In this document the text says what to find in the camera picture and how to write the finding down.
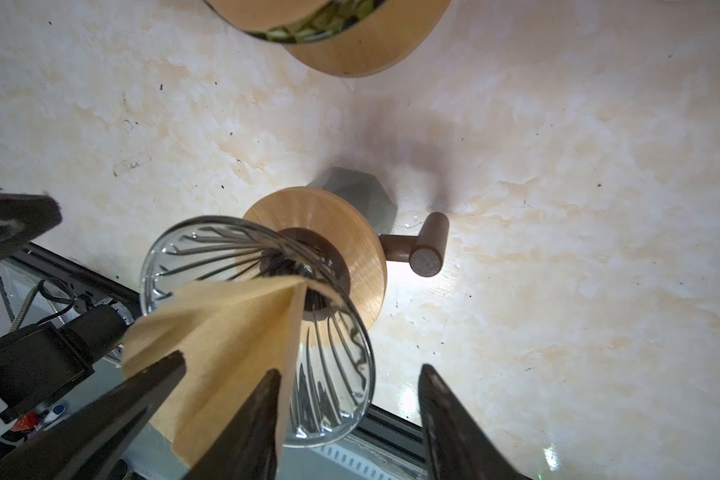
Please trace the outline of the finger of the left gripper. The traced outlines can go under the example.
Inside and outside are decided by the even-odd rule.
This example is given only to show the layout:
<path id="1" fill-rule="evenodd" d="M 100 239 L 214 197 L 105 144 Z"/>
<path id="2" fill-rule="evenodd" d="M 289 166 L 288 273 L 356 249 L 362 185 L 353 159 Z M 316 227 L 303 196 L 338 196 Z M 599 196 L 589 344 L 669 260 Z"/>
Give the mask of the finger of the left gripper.
<path id="1" fill-rule="evenodd" d="M 174 351 L 0 461 L 0 479 L 105 479 L 186 373 Z"/>
<path id="2" fill-rule="evenodd" d="M 60 205 L 50 196 L 0 193 L 0 260 L 61 221 Z"/>

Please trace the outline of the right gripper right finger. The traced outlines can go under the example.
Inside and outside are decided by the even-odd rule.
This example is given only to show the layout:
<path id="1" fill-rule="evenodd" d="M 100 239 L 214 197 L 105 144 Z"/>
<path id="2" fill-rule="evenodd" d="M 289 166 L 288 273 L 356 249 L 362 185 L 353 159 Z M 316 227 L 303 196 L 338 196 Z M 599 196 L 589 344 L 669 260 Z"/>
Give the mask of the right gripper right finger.
<path id="1" fill-rule="evenodd" d="M 418 400 L 430 479 L 525 477 L 494 446 L 430 364 L 421 368 Z"/>

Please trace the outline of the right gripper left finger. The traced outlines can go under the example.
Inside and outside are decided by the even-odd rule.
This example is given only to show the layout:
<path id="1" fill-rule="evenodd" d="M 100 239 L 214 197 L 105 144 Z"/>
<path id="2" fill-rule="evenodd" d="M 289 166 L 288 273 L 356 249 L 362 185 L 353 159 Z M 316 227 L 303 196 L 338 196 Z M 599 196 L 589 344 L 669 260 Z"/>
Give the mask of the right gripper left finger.
<path id="1" fill-rule="evenodd" d="M 205 455 L 184 479 L 274 479 L 282 376 L 268 370 Z"/>

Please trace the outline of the grey ribbed glass dripper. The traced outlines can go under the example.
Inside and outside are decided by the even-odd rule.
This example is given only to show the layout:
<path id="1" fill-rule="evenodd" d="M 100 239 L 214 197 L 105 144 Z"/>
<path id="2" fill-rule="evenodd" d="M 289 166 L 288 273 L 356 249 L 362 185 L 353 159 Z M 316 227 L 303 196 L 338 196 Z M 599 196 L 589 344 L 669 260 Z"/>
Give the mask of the grey ribbed glass dripper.
<path id="1" fill-rule="evenodd" d="M 375 387 L 370 340 L 313 249 L 249 221 L 201 216 L 165 231 L 141 276 L 123 369 L 184 356 L 185 376 L 152 419 L 183 462 L 200 459 L 270 370 L 281 378 L 281 447 L 329 444 L 362 420 Z"/>

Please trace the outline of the wooden dripper ring stand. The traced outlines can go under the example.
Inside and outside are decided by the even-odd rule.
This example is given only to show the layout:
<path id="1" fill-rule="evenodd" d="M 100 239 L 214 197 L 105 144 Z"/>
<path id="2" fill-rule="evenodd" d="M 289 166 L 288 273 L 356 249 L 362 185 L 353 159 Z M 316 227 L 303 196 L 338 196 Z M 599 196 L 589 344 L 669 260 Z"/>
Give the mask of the wooden dripper ring stand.
<path id="1" fill-rule="evenodd" d="M 366 77 L 410 55 L 432 32 L 450 3 L 446 0 L 391 0 L 370 16 L 326 40 L 287 45 L 304 65 L 340 78 Z"/>

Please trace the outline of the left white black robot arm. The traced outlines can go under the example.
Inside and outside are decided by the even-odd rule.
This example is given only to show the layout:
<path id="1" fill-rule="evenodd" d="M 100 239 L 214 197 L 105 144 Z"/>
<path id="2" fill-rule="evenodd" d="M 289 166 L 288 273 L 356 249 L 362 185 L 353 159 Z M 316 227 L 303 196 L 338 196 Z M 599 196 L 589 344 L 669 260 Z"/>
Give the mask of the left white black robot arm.
<path id="1" fill-rule="evenodd" d="M 49 196 L 0 194 L 0 260 L 62 220 Z M 97 306 L 57 328 L 48 321 L 0 337 L 0 419 L 9 424 L 51 405 L 90 377 L 94 363 L 128 329 L 120 313 Z M 186 373 L 181 353 L 138 371 L 60 425 L 0 460 L 0 479 L 105 479 Z"/>

